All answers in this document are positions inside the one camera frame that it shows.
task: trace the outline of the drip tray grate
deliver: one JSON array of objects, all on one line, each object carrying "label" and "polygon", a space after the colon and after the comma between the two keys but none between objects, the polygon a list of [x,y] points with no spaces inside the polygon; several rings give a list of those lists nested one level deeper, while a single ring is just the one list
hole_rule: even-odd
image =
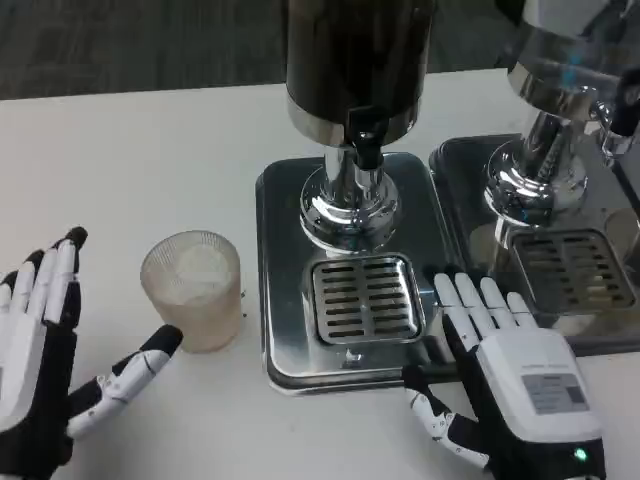
[{"label": "drip tray grate", "polygon": [[596,230],[520,233],[512,246],[541,312],[628,308],[635,302],[609,243]]},{"label": "drip tray grate", "polygon": [[320,338],[344,345],[420,333],[414,289],[399,256],[320,262],[311,272]]}]

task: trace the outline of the frosted glass cup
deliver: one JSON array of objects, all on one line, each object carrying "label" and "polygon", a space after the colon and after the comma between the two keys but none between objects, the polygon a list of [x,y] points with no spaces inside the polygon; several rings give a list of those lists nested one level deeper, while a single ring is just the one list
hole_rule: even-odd
[{"label": "frosted glass cup", "polygon": [[218,350],[238,333],[240,258],[222,235],[190,231],[162,240],[142,262],[140,281],[162,319],[182,330],[183,350]]}]

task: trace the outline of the floor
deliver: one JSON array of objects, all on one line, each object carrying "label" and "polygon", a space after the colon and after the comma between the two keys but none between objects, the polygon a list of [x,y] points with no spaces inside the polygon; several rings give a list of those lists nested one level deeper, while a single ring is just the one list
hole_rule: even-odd
[{"label": "floor", "polygon": [[[279,2],[0,0],[0,99],[281,82]],[[443,0],[430,71],[490,68],[512,31]]]}]

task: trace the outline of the white countertop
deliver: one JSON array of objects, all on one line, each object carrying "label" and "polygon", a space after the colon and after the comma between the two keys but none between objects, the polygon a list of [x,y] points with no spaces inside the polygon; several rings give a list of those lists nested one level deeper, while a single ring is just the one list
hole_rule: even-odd
[{"label": "white countertop", "polygon": [[[321,152],[289,122],[285,94],[273,85],[0,103],[0,269],[73,225],[89,231],[75,385],[159,326],[139,267],[162,238],[222,233],[240,253],[247,292],[229,347],[177,353],[126,413],[76,446],[56,479],[482,478],[427,437],[400,389],[291,398],[269,387],[254,183],[270,162]],[[421,120],[393,149],[426,160],[453,136],[517,131],[527,111],[504,71],[431,75]],[[635,480],[640,354],[580,365],[605,425],[609,478]],[[469,412],[459,384],[437,393]]]}]

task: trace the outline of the white robotic hand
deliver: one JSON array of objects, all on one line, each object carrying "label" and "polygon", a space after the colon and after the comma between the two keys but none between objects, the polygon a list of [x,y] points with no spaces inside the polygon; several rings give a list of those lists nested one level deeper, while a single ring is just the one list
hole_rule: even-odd
[{"label": "white robotic hand", "polygon": [[0,479],[50,478],[71,458],[73,440],[121,410],[182,340],[164,326],[116,364],[109,380],[69,395],[81,308],[78,252],[86,238],[83,228],[72,229],[0,283]]},{"label": "white robotic hand", "polygon": [[403,369],[411,408],[439,444],[497,480],[606,478],[602,431],[565,338],[523,298],[465,273],[433,279],[447,343],[478,422],[451,412],[426,370]]}]

